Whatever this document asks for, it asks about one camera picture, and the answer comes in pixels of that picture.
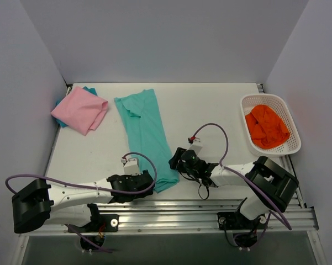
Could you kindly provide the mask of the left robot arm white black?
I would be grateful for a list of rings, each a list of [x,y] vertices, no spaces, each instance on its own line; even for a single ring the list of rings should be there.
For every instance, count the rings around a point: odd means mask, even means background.
[[[16,234],[35,231],[47,224],[71,225],[82,232],[97,231],[103,224],[99,203],[126,203],[153,194],[155,181],[147,170],[139,175],[112,175],[73,184],[34,176],[12,196]]]

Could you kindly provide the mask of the teal t-shirt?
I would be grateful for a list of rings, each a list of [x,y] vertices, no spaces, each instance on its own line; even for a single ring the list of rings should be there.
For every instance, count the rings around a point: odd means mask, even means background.
[[[152,160],[157,170],[154,191],[161,193],[179,182],[178,173],[168,164],[172,157],[153,89],[122,98],[114,98],[125,132],[129,150]]]

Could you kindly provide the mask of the teal folded t-shirt underneath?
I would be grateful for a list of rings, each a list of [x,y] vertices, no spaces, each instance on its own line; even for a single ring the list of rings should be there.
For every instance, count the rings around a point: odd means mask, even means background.
[[[91,93],[95,96],[98,96],[97,91],[96,91],[95,88],[88,88],[87,86],[84,86],[82,89],[85,90],[85,91],[88,91],[89,93]],[[60,102],[61,102],[61,99],[57,100],[56,101],[56,106],[58,106],[60,104]],[[68,127],[68,125],[65,124],[63,121],[61,121],[60,119],[55,118],[55,120],[62,128]]]

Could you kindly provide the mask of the pink folded t-shirt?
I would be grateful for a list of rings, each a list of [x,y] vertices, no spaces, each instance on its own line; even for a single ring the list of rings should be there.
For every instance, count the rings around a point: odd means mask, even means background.
[[[75,87],[51,111],[51,115],[85,136],[99,127],[107,111],[107,100],[81,87]]]

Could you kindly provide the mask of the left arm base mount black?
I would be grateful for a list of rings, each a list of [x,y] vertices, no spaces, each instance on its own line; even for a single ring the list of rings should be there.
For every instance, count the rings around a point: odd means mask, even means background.
[[[73,233],[75,231],[79,233],[117,232],[118,226],[118,214],[102,214],[96,218],[91,218],[91,221],[85,226],[78,227],[75,225],[70,225],[67,231],[70,233]]]

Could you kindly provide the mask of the aluminium rail frame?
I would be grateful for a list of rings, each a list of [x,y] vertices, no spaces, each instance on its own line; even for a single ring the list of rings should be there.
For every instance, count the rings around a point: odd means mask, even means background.
[[[172,150],[201,125],[212,125],[200,135],[207,143],[202,156],[211,161],[220,157],[229,137],[229,163],[247,162],[254,158],[242,131],[240,102],[247,94],[259,94],[256,83],[89,83],[98,95],[109,101],[109,111],[97,131],[82,136],[71,129],[61,129],[56,136],[46,175],[69,183],[91,182],[122,172],[121,157],[128,151],[127,135],[114,98],[155,91],[167,142]],[[287,230],[271,218],[264,238],[247,254],[219,243],[216,213],[233,210],[240,200],[251,195],[246,187],[222,187],[201,200],[197,187],[184,179],[164,192],[125,204],[103,204],[106,214],[118,214],[119,231],[112,239],[123,240],[115,258],[132,256],[139,259],[140,248],[152,242],[150,262],[166,258],[189,259],[191,247],[171,244],[169,239],[203,242],[207,251],[232,264],[326,264],[318,234],[318,223],[312,208],[306,208],[296,192],[286,212],[292,225]]]

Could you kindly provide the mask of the white perforated plastic basket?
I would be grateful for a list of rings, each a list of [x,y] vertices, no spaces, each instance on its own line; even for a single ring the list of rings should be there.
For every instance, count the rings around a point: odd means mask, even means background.
[[[256,146],[250,137],[249,130],[245,121],[245,116],[249,114],[257,105],[266,105],[270,107],[285,123],[291,133],[289,139],[278,147],[264,150]],[[247,146],[250,152],[256,156],[280,157],[292,155],[301,148],[301,140],[292,116],[283,99],[273,94],[249,94],[240,100],[240,110],[243,118],[243,127],[246,133]]]

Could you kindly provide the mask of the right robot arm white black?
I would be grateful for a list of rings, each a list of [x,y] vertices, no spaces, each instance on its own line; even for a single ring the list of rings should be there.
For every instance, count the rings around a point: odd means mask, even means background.
[[[234,214],[235,223],[242,228],[270,210],[284,213],[299,186],[295,176],[266,156],[246,164],[221,166],[200,159],[193,149],[179,147],[168,163],[171,169],[186,174],[189,181],[196,181],[207,189],[250,187],[254,195],[244,199]]]

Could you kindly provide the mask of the orange crumpled t-shirt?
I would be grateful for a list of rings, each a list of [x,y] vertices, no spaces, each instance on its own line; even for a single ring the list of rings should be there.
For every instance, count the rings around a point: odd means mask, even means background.
[[[263,104],[255,106],[245,121],[252,142],[264,150],[284,144],[291,135],[283,120]]]

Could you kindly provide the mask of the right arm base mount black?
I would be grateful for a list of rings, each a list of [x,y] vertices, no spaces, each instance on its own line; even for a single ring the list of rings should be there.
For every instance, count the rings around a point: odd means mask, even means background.
[[[266,223],[265,215],[260,215],[253,220],[249,220],[240,213],[235,212],[218,212],[218,227],[220,230],[256,230],[263,229]]]

